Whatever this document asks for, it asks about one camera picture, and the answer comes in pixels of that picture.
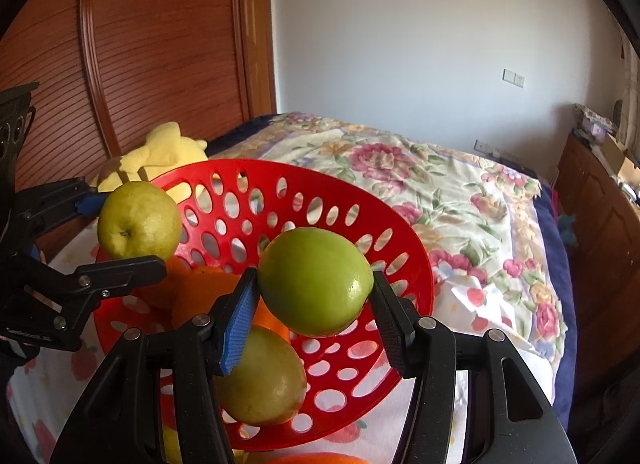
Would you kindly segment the large front orange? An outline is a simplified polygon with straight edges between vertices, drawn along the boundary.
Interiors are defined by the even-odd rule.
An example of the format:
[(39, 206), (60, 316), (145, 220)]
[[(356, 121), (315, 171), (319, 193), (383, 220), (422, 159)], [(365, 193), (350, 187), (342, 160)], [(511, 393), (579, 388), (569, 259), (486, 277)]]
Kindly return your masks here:
[(148, 305), (165, 310), (174, 328), (208, 313), (216, 299), (232, 293), (240, 281), (239, 275), (217, 267), (188, 268), (177, 256), (168, 259), (166, 268), (162, 282), (138, 290), (137, 295)]

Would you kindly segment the floral bed quilt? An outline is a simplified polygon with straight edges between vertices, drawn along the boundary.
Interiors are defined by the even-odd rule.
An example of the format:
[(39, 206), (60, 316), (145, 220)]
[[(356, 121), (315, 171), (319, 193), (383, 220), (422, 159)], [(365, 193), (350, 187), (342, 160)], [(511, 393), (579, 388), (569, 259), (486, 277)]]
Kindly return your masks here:
[(464, 333), (508, 332), (559, 419), (568, 419), (576, 314), (547, 184), (474, 154), (299, 112), (258, 117), (206, 152), (303, 166), (376, 195), (427, 251), (436, 318)]

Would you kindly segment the wooden headboard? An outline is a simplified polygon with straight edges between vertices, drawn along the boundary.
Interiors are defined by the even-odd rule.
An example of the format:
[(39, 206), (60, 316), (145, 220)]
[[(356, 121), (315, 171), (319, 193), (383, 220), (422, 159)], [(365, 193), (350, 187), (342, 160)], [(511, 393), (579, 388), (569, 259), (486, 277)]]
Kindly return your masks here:
[(32, 87), (29, 188), (93, 177), (160, 123), (214, 139), (276, 110), (270, 0), (3, 5), (1, 85)]

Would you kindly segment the small yellow-green apple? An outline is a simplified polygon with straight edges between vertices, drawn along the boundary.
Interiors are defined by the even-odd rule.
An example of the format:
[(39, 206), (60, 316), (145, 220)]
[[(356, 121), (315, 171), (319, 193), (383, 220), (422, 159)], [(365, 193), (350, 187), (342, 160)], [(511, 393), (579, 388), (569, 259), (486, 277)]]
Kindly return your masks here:
[(146, 181), (123, 184), (109, 195), (98, 218), (98, 241), (111, 259), (174, 255), (182, 232), (178, 206)]

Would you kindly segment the large orange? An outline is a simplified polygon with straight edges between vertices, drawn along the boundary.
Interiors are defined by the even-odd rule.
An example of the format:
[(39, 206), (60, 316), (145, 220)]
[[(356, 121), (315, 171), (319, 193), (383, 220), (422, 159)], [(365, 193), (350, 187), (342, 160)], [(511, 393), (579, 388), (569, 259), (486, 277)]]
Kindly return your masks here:
[(174, 328), (208, 313), (216, 299), (232, 293), (240, 281), (239, 275), (217, 267), (188, 268), (177, 256), (168, 259), (166, 268), (162, 282), (138, 290), (137, 295), (148, 305), (165, 310)]
[(369, 464), (363, 458), (335, 452), (295, 453), (279, 456), (269, 464)]

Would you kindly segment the red perforated plastic basket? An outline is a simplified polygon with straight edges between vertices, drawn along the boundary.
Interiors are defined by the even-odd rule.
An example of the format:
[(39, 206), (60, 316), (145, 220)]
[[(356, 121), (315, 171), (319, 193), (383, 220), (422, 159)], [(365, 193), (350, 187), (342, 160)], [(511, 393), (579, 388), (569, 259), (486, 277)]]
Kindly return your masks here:
[(435, 291), (426, 250), (390, 206), (344, 180), (259, 160), (198, 162), (155, 183), (178, 201), (178, 261), (203, 283), (256, 268), (307, 374), (292, 420), (258, 427), (227, 415), (232, 447), (270, 451), (318, 440), (397, 386), (368, 301), (373, 281), (381, 278), (423, 316)]

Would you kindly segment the bright green apple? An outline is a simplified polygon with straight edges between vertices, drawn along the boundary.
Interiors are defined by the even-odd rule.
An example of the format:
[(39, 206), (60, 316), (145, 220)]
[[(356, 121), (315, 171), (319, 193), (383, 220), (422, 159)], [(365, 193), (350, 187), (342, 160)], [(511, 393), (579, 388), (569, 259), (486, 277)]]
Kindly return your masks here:
[(344, 331), (373, 288), (373, 271), (356, 245), (314, 227), (294, 228), (272, 240), (262, 252), (257, 276), (270, 313), (307, 337)]

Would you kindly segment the wooden window cabinet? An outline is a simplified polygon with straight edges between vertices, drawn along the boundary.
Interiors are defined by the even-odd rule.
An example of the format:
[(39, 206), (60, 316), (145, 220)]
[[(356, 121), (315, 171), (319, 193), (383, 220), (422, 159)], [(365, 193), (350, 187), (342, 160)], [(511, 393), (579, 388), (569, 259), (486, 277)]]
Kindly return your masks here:
[(561, 210), (575, 218), (576, 380), (585, 388), (639, 352), (639, 215), (574, 135), (566, 139), (558, 169)]

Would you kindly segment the wall power socket strip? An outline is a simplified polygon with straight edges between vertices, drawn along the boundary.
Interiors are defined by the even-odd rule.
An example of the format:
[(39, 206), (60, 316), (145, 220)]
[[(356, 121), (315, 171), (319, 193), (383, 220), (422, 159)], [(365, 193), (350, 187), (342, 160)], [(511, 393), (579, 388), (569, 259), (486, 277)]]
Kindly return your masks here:
[(480, 139), (476, 139), (474, 141), (473, 150), (475, 152), (483, 154), (487, 158), (491, 159), (510, 159), (515, 160), (514, 155), (511, 152), (504, 151), (499, 149), (498, 147), (489, 145), (489, 143), (485, 143), (484, 141), (480, 141)]

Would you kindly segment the cardboard box on cabinet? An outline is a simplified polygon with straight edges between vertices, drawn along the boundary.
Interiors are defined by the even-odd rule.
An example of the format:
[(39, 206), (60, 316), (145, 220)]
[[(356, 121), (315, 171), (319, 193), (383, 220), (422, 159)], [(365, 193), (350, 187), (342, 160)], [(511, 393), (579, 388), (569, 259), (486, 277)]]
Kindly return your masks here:
[(639, 184), (639, 164), (614, 136), (606, 135), (600, 150), (615, 176), (628, 184)]

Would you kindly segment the white wall switch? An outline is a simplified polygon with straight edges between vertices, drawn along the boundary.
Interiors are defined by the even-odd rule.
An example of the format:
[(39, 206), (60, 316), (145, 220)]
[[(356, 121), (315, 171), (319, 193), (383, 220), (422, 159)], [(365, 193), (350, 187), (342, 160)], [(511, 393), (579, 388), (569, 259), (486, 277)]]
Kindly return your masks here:
[(509, 69), (504, 69), (503, 73), (502, 73), (502, 80), (503, 82), (512, 84), (516, 87), (520, 87), (523, 88), (525, 85), (525, 76), (522, 76), (521, 74), (518, 74), (514, 71), (511, 71)]

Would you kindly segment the patterned window curtain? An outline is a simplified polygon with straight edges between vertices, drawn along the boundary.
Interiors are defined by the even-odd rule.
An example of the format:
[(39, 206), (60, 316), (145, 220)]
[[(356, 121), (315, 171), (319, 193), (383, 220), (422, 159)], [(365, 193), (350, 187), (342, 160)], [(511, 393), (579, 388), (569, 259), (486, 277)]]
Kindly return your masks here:
[(624, 58), (624, 88), (618, 140), (639, 158), (639, 57), (624, 31), (620, 32)]

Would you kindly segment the yellow plush toy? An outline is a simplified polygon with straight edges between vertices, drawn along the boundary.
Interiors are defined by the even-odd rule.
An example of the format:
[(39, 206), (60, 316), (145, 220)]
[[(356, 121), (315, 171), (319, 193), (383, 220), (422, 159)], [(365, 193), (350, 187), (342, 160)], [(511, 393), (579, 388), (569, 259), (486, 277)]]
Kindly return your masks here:
[(177, 122), (166, 122), (153, 128), (139, 148), (108, 160), (90, 185), (108, 192), (130, 181), (151, 181), (180, 166), (206, 161), (206, 148), (206, 140), (183, 136)]

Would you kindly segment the white strawberry flower cloth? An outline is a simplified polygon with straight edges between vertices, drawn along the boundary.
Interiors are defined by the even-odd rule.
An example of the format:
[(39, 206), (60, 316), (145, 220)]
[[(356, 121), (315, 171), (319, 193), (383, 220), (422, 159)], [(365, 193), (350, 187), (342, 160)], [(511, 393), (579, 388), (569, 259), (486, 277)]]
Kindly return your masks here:
[[(92, 322), (86, 326), (82, 341), (84, 346), (76, 352), (41, 349), (9, 380), (6, 397), (10, 412), (39, 463), (49, 461), (70, 411), (104, 358)], [(411, 382), (400, 383), (364, 418), (326, 438), (288, 450), (251, 453), (245, 461), (269, 463), (287, 454), (333, 452), (370, 463), (388, 463), (405, 424), (412, 388)]]

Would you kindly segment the large yellow-green pear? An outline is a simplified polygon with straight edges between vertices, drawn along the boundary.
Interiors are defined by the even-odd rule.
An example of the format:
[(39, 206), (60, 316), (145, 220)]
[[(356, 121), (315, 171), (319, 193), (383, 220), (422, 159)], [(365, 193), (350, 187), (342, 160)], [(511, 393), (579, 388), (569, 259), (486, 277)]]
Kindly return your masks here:
[(213, 384), (224, 412), (257, 427), (292, 420), (307, 392), (302, 359), (280, 335), (263, 327), (250, 329), (238, 364)]

